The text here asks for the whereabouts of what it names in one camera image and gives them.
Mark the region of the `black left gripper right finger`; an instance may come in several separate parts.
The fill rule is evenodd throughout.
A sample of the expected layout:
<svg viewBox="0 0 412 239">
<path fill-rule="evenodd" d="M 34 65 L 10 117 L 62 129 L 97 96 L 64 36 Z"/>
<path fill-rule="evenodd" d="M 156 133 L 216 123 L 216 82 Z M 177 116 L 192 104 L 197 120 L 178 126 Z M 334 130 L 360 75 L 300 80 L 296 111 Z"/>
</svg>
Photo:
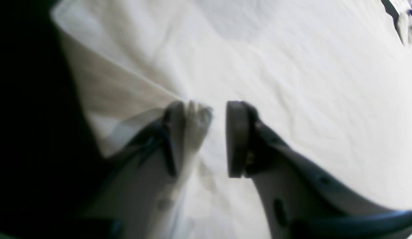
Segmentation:
<svg viewBox="0 0 412 239">
<path fill-rule="evenodd" d="M 273 239 L 406 239 L 412 210 L 383 207 L 292 149 L 245 101 L 226 104 L 230 178 L 250 178 Z"/>
</svg>

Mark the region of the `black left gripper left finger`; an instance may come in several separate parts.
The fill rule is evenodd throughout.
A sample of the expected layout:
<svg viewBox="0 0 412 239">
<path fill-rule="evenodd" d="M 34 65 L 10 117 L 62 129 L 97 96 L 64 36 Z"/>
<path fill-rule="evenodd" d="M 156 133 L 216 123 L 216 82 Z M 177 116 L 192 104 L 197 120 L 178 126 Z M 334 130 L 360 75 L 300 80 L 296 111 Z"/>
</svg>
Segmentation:
<svg viewBox="0 0 412 239">
<path fill-rule="evenodd" d="M 81 239 L 144 239 L 165 188 L 183 166 L 186 115 L 174 101 L 133 136 L 110 161 L 113 170 L 81 222 Z"/>
</svg>

